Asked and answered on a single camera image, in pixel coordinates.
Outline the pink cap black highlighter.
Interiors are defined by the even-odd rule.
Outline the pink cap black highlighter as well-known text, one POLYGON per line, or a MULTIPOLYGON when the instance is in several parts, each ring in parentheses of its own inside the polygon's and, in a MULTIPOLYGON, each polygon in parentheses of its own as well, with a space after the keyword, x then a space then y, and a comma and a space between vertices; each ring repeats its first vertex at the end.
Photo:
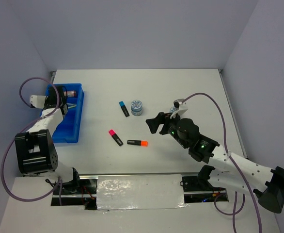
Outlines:
POLYGON ((109 134, 119 146, 123 145, 122 140, 119 138, 119 136, 116 134, 114 130, 109 130, 109 134))

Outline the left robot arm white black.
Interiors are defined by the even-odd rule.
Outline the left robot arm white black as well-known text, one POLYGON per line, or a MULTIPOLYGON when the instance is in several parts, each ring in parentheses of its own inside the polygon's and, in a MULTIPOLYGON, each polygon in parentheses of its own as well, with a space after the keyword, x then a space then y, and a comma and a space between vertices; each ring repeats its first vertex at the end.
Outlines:
POLYGON ((82 187, 79 173, 60 162, 52 139, 68 113, 68 97, 63 85, 50 86, 46 96, 32 95, 30 107, 41 109, 41 117, 26 132, 15 136, 15 147, 23 175, 40 175, 55 181, 60 178, 63 188, 75 194, 82 187))

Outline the pink cap pencil tube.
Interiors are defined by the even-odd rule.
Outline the pink cap pencil tube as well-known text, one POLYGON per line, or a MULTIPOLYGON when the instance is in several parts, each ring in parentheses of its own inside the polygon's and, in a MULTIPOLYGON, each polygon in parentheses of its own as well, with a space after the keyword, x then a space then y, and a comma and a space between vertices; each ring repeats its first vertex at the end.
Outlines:
POLYGON ((76 91, 64 91, 63 94, 67 97, 67 98, 76 98, 78 96, 76 91))

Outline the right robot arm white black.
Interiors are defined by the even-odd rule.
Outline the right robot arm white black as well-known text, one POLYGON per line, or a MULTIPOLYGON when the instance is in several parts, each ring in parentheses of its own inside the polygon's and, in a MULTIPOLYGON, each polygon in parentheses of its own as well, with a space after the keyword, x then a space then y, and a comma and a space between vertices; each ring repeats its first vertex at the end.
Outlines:
POLYGON ((203 190, 223 187, 245 195, 254 194, 265 209, 280 214, 284 207, 284 169, 270 168, 242 156, 226 152, 223 145, 200 134, 192 119, 160 112, 147 119, 150 132, 171 135, 197 162, 204 163, 198 173, 198 186, 203 190))

